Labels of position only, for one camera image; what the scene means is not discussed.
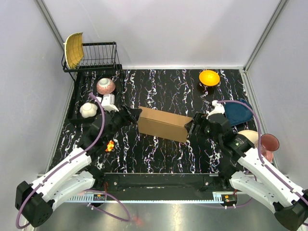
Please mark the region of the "brown cardboard box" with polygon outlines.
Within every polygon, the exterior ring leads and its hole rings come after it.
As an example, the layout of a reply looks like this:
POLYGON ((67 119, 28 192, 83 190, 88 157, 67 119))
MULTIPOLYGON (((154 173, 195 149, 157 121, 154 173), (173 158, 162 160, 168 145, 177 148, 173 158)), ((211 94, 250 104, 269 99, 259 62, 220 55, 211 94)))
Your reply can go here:
POLYGON ((138 120, 139 133, 171 141, 186 142, 188 131, 185 125, 190 123, 192 118, 142 106, 140 109, 142 112, 138 120))

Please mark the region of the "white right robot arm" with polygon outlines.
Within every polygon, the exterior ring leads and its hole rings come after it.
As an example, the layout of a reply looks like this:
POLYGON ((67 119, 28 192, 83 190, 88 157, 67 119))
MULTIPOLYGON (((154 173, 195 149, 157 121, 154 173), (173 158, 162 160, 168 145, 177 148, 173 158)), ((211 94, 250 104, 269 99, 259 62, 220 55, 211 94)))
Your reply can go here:
POLYGON ((308 192, 293 183, 262 155, 244 135, 234 133, 224 114, 196 113, 185 125, 189 135, 212 139, 222 153, 218 184, 234 188, 267 207, 289 231, 296 231, 308 218, 308 192))

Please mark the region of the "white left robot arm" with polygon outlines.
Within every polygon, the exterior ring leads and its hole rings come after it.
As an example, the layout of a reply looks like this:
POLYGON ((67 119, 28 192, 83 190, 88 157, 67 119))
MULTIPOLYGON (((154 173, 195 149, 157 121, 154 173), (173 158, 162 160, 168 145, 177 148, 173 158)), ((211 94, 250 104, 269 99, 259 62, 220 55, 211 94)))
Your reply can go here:
POLYGON ((38 227, 75 194, 88 189, 100 190, 104 185, 104 173, 91 163, 107 149, 117 132, 138 123, 141 112, 141 109, 123 105, 118 112, 98 114, 82 134, 78 146, 64 160, 33 182, 21 182, 15 198, 17 228, 22 229, 21 216, 28 224, 38 227))

